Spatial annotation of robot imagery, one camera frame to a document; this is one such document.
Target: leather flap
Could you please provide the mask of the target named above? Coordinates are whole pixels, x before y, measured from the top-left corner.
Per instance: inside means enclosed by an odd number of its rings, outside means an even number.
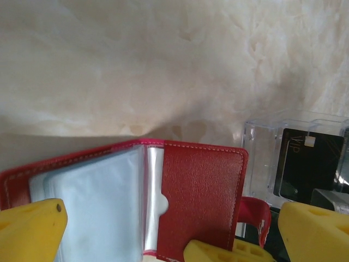
[[[176,141],[164,150],[161,189],[169,209],[160,217],[157,257],[183,262],[192,239],[232,250],[247,152]]]

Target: beige marble backdrop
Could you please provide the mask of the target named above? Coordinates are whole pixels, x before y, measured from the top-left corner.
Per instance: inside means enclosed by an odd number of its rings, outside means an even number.
[[[2,0],[0,169],[132,136],[349,116],[349,1]]]

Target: red strap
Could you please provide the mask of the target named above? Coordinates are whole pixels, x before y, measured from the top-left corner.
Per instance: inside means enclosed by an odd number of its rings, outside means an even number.
[[[258,229],[260,246],[266,243],[272,215],[269,205],[263,200],[243,196],[241,198],[238,222],[251,224]]]

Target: black card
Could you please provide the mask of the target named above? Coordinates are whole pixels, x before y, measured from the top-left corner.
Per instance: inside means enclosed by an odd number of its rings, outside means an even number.
[[[285,128],[274,194],[309,204],[315,188],[333,190],[344,138]]]

